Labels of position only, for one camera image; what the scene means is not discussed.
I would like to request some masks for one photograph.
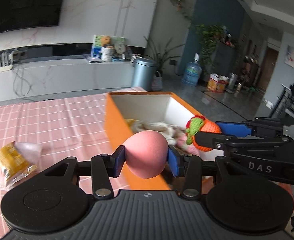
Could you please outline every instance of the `trash can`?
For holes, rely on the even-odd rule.
[[[156,71],[157,62],[145,58],[138,58],[134,61],[134,77],[131,87],[142,87],[151,91],[151,84]]]

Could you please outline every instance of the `electrical outlet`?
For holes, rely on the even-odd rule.
[[[169,60],[169,65],[177,66],[177,61],[174,59]]]

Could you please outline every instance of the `gray ribbed surface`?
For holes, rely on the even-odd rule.
[[[243,236],[216,225],[200,203],[185,201],[173,191],[127,191],[98,201],[79,224],[46,236],[9,232],[5,240],[290,240],[285,232]]]

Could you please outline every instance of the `wooden door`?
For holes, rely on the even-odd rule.
[[[278,57],[278,52],[274,49],[267,48],[264,60],[261,66],[261,75],[257,84],[257,87],[266,91],[269,81],[271,79],[272,73],[274,72],[274,67],[276,65]]]

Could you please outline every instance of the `orange plush toy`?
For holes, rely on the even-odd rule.
[[[196,143],[194,140],[194,135],[198,132],[213,132],[213,133],[221,133],[221,130],[217,124],[212,121],[209,121],[202,115],[195,115],[192,117],[188,123],[186,124],[186,135],[187,141],[186,144],[194,144],[194,146],[203,152],[209,152],[212,148],[203,147]]]

